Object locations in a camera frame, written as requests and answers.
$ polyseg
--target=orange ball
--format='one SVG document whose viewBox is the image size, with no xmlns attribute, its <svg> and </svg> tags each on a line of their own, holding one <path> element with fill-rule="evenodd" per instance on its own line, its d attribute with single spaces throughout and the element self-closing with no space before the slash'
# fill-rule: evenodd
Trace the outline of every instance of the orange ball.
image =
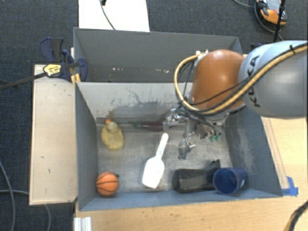
<svg viewBox="0 0 308 231">
<path fill-rule="evenodd" d="M 103 196 L 111 196 L 119 186 L 117 177 L 110 172 L 100 174 L 96 180 L 96 190 Z"/>
</svg>

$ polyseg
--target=dark gray carpet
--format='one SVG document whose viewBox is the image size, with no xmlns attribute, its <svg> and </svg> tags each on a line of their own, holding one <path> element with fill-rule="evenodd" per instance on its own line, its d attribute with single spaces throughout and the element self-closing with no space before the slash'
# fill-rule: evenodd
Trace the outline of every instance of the dark gray carpet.
<svg viewBox="0 0 308 231">
<path fill-rule="evenodd" d="M 253 4 L 253 0 L 240 0 Z M 307 39 L 308 0 L 286 0 L 288 23 L 284 39 Z M 253 9 L 232 0 L 147 0 L 151 31 L 238 36 L 243 52 L 250 43 L 271 42 L 273 35 L 257 22 Z M 63 37 L 64 49 L 73 45 L 78 26 L 77 0 L 0 0 L 0 79 L 15 81 L 32 74 L 45 59 L 39 42 Z M 28 191 L 31 144 L 31 83 L 0 91 L 0 160 L 13 189 Z M 0 173 L 0 190 L 7 189 Z M 15 230 L 45 230 L 44 208 L 27 206 L 16 195 Z M 51 230 L 72 229 L 72 205 L 51 205 Z M 10 230 L 9 195 L 0 195 L 0 230 Z"/>
</svg>

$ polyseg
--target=white scoop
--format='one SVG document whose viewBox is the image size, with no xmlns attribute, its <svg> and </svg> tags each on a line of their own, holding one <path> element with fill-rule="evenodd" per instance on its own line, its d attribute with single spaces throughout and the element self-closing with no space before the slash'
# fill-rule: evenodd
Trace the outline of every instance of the white scoop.
<svg viewBox="0 0 308 231">
<path fill-rule="evenodd" d="M 145 164 L 142 183 L 147 187 L 156 188 L 163 176 L 165 164 L 162 161 L 162 156 L 164 154 L 168 138 L 168 134 L 164 133 L 160 140 L 156 156 L 150 158 Z"/>
</svg>

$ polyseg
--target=blue cup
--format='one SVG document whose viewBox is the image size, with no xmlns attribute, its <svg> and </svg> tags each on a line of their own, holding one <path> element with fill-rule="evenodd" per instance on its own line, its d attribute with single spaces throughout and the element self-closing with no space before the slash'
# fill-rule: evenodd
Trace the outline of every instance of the blue cup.
<svg viewBox="0 0 308 231">
<path fill-rule="evenodd" d="M 221 168 L 213 177 L 216 190 L 222 194 L 232 194 L 242 188 L 248 180 L 248 174 L 243 168 Z"/>
</svg>

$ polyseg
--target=yellow bottle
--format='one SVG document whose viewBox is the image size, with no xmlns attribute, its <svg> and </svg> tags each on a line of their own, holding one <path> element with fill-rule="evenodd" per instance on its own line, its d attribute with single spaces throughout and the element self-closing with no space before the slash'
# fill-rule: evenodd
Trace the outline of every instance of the yellow bottle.
<svg viewBox="0 0 308 231">
<path fill-rule="evenodd" d="M 111 151 L 119 151 L 124 146 L 124 136 L 122 129 L 117 123 L 106 120 L 106 126 L 103 127 L 101 132 L 101 139 L 105 146 Z"/>
</svg>

